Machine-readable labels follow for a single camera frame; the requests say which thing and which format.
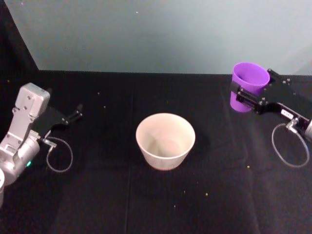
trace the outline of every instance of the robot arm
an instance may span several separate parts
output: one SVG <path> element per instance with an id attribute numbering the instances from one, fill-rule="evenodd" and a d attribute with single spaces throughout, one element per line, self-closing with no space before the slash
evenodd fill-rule
<path id="1" fill-rule="evenodd" d="M 298 95 L 291 88 L 291 80 L 282 78 L 275 71 L 268 69 L 270 82 L 260 96 L 243 89 L 236 82 L 231 83 L 231 91 L 236 100 L 251 107 L 257 114 L 275 112 L 290 120 L 287 128 L 299 131 L 307 139 L 312 139 L 312 102 Z"/>
<path id="2" fill-rule="evenodd" d="M 28 83 L 19 90 L 13 108 L 10 128 L 0 143 L 0 207 L 3 189 L 16 181 L 26 165 L 40 150 L 40 143 L 54 149 L 57 145 L 46 139 L 56 127 L 66 127 L 82 117 L 82 105 L 66 117 L 48 106 L 50 93 Z"/>

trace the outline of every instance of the black table surface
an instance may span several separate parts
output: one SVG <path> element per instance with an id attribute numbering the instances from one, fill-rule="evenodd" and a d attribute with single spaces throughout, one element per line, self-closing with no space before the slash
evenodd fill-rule
<path id="1" fill-rule="evenodd" d="M 84 106 L 81 121 L 52 133 L 71 145 L 73 167 L 52 172 L 42 147 L 5 188 L 2 234 L 312 233 L 312 164 L 292 169 L 275 154 L 271 133 L 284 122 L 279 116 L 231 109 L 230 75 L 44 71 L 0 77 L 1 136 L 28 82 L 51 87 L 50 105 L 65 114 Z M 290 78 L 312 99 L 312 77 Z M 184 117 L 196 134 L 186 159 L 168 172 L 151 168 L 135 139 L 138 124 L 159 112 Z M 277 131 L 276 144 L 289 161 L 305 160 L 295 136 Z M 61 145 L 51 157 L 60 167 L 69 161 Z"/>

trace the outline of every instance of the wall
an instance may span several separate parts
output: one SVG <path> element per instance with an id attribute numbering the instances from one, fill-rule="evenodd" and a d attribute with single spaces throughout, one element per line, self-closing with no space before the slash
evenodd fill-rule
<path id="1" fill-rule="evenodd" d="M 312 75 L 311 0 L 6 0 L 39 69 Z"/>

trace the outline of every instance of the cable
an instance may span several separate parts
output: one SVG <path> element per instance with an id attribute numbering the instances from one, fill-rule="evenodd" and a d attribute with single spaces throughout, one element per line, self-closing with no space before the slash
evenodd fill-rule
<path id="1" fill-rule="evenodd" d="M 273 129 L 273 132 L 272 132 L 272 145 L 273 145 L 273 148 L 274 148 L 276 154 L 277 154 L 277 155 L 279 156 L 279 158 L 283 161 L 283 163 L 285 163 L 285 164 L 286 164 L 287 166 L 289 166 L 289 167 L 292 167 L 292 168 L 302 168 L 302 167 L 304 167 L 305 165 L 308 164 L 308 162 L 309 162 L 309 160 L 310 160 L 310 152 L 309 152 L 309 149 L 308 149 L 308 146 L 307 146 L 306 142 L 304 141 L 304 139 L 302 138 L 302 136 L 301 136 L 298 132 L 295 133 L 295 134 L 299 137 L 299 139 L 300 139 L 300 141 L 302 142 L 302 144 L 303 144 L 303 146 L 304 146 L 304 148 L 305 148 L 305 150 L 306 150 L 306 153 L 307 153 L 307 160 L 306 160 L 303 164 L 294 165 L 294 164 L 291 164 L 291 163 L 287 162 L 287 161 L 282 157 L 282 155 L 279 153 L 279 151 L 277 150 L 277 148 L 276 148 L 276 146 L 275 146 L 275 143 L 274 143 L 274 133 L 275 133 L 275 131 L 276 131 L 279 127 L 281 127 L 281 126 L 286 126 L 286 124 L 285 124 L 285 123 L 278 124 L 278 125 Z"/>
<path id="2" fill-rule="evenodd" d="M 65 140 L 63 140 L 63 139 L 60 139 L 60 138 L 57 138 L 57 137 L 54 137 L 54 136 L 48 136 L 47 138 L 48 138 L 48 139 L 58 140 L 58 141 L 60 141 L 60 142 L 63 142 L 63 143 L 67 146 L 67 148 L 69 149 L 69 151 L 70 151 L 70 157 L 71 157 L 69 166 L 68 166 L 66 169 L 64 169 L 64 170 L 58 170 L 58 169 L 53 168 L 53 167 L 51 166 L 51 164 L 49 163 L 49 156 L 50 156 L 50 153 L 52 152 L 52 151 L 49 151 L 48 154 L 47 154 L 47 158 L 46 158 L 48 167 L 49 167 L 52 171 L 54 171 L 54 172 L 56 172 L 56 173 L 63 173 L 63 172 L 68 171 L 68 170 L 72 167 L 72 165 L 73 165 L 73 160 L 74 160 L 74 155 L 73 155 L 72 148 L 71 148 L 70 145 L 69 145 Z"/>

